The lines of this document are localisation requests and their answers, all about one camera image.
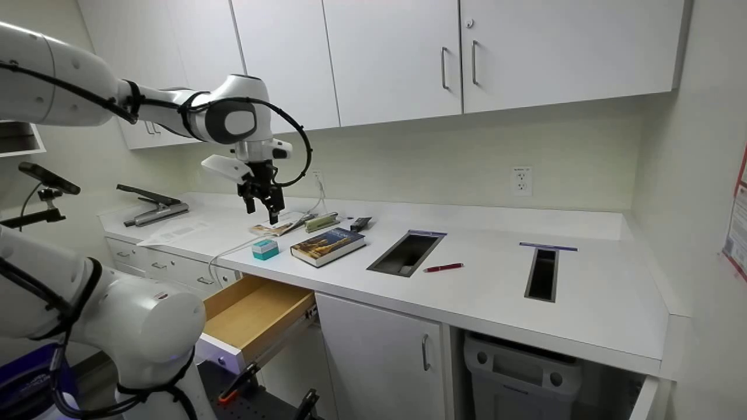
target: electrical outlet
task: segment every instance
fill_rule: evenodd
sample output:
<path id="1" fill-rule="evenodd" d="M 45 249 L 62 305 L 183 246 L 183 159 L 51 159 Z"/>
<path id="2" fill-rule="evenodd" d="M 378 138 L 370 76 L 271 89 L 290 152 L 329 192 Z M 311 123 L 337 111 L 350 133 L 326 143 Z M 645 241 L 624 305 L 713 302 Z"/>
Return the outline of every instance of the electrical outlet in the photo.
<path id="1" fill-rule="evenodd" d="M 536 193 L 536 175 L 530 165 L 511 167 L 511 196 L 529 197 Z"/>

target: upper cabinet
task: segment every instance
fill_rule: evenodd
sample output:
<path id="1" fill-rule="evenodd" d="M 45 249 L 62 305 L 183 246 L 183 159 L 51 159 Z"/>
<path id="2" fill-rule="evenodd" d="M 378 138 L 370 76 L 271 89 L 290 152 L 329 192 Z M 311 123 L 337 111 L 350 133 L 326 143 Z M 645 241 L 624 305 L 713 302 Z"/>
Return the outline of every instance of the upper cabinet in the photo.
<path id="1" fill-rule="evenodd" d="M 466 111 L 672 91 L 686 0 L 462 0 Z"/>
<path id="2" fill-rule="evenodd" d="M 244 73 L 229 0 L 77 0 L 94 48 L 110 67 L 149 89 L 211 91 Z M 119 120 L 132 148 L 190 144 L 156 123 Z"/>
<path id="3" fill-rule="evenodd" d="M 338 126 L 323 0 L 233 0 L 248 73 L 304 127 Z M 288 133 L 278 115 L 273 133 Z"/>
<path id="4" fill-rule="evenodd" d="M 97 50 L 152 89 L 267 82 L 306 127 L 663 94 L 692 0 L 79 0 Z M 122 123 L 132 148 L 184 144 Z M 276 133 L 293 131 L 273 118 Z"/>
<path id="5" fill-rule="evenodd" d="M 342 123 L 462 111 L 457 0 L 326 0 Z"/>

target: lower cabinet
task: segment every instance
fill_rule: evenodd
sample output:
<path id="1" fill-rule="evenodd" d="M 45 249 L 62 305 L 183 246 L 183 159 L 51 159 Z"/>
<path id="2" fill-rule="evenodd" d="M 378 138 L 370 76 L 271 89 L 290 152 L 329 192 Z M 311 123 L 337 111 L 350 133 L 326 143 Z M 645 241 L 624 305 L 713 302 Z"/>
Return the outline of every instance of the lower cabinet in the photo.
<path id="1" fill-rule="evenodd" d="M 441 325 L 317 294 L 342 420 L 447 420 Z"/>
<path id="2" fill-rule="evenodd" d="M 217 267 L 205 262 L 184 258 L 169 252 L 155 252 L 138 246 L 135 242 L 125 242 L 108 238 L 113 252 L 113 265 L 117 271 L 169 283 L 177 290 L 187 290 L 202 299 L 219 291 L 222 286 L 237 283 L 237 273 Z"/>

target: small object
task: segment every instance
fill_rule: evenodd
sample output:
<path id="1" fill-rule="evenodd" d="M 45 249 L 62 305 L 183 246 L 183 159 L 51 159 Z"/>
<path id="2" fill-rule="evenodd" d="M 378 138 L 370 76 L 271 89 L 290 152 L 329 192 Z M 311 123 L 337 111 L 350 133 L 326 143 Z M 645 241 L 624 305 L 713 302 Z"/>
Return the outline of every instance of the small object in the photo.
<path id="1" fill-rule="evenodd" d="M 315 232 L 323 231 L 326 227 L 334 227 L 337 223 L 337 211 L 329 214 L 320 214 L 306 221 L 306 232 Z"/>
<path id="2" fill-rule="evenodd" d="M 358 217 L 354 223 L 350 223 L 350 231 L 368 231 L 372 227 L 372 217 Z"/>
<path id="3" fill-rule="evenodd" d="M 439 271 L 455 271 L 462 267 L 466 264 L 445 264 L 445 265 L 429 265 L 425 273 L 439 273 Z"/>
<path id="4" fill-rule="evenodd" d="M 273 236 L 276 236 L 276 238 L 288 236 L 288 232 L 297 231 L 300 227 L 304 227 L 304 223 L 306 223 L 308 218 L 314 218 L 314 217 L 315 217 L 315 211 L 314 211 L 314 214 L 306 214 L 306 217 L 297 218 L 297 221 L 276 227 Z"/>
<path id="5" fill-rule="evenodd" d="M 268 238 L 268 236 L 273 236 L 273 228 L 265 227 L 265 223 L 254 223 L 254 227 L 251 227 L 251 232 L 254 232 L 260 238 Z"/>
<path id="6" fill-rule="evenodd" d="M 38 181 L 43 181 L 47 189 L 56 189 L 56 192 L 63 192 L 63 193 L 71 193 L 71 196 L 77 196 L 79 193 L 79 186 L 68 181 L 66 176 L 38 165 L 38 164 L 30 164 L 30 161 L 22 161 L 20 165 L 22 172 L 36 176 Z"/>
<path id="7" fill-rule="evenodd" d="M 265 241 L 258 241 L 258 242 L 252 245 L 252 255 L 254 255 L 254 258 L 267 262 L 267 258 L 281 255 L 281 246 L 278 246 L 276 241 L 265 238 Z"/>
<path id="8" fill-rule="evenodd" d="M 258 371 L 260 365 L 251 363 L 240 375 L 237 375 L 237 379 L 217 393 L 217 405 L 227 409 L 239 399 L 244 390 L 258 386 Z"/>
<path id="9" fill-rule="evenodd" d="M 331 228 L 331 231 L 314 236 L 304 242 L 293 245 L 290 255 L 311 264 L 311 265 L 326 265 L 326 264 L 329 264 L 344 255 L 350 255 L 364 245 L 368 245 L 364 236 L 359 236 L 356 231 L 345 231 L 345 228 Z"/>
<path id="10" fill-rule="evenodd" d="M 177 201 L 177 197 L 174 197 L 174 196 L 161 196 L 161 193 L 155 193 L 155 192 L 148 192 L 148 189 L 135 189 L 135 186 L 129 186 L 129 183 L 117 183 L 117 189 L 138 193 L 141 201 L 155 206 L 152 209 L 146 209 L 146 211 L 126 218 L 125 227 L 146 227 L 146 223 L 159 221 L 159 218 L 169 218 L 169 217 L 190 211 L 190 206 Z"/>

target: cabinet handle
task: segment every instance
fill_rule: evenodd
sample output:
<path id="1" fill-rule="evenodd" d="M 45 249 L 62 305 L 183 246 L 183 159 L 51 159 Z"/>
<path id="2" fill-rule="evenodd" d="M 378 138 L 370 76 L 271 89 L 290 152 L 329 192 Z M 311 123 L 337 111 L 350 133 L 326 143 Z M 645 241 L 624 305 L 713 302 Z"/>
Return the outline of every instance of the cabinet handle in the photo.
<path id="1" fill-rule="evenodd" d="M 428 361 L 428 340 L 429 336 L 425 334 L 421 340 L 421 361 L 422 361 L 422 371 L 429 371 L 429 361 Z"/>
<path id="2" fill-rule="evenodd" d="M 447 91 L 452 91 L 452 89 L 448 89 L 448 82 L 447 82 L 447 56 L 448 56 L 448 48 L 441 46 L 441 85 L 445 85 Z"/>
<path id="3" fill-rule="evenodd" d="M 477 80 L 477 48 L 481 46 L 481 42 L 473 42 L 473 83 L 481 85 L 481 82 Z"/>

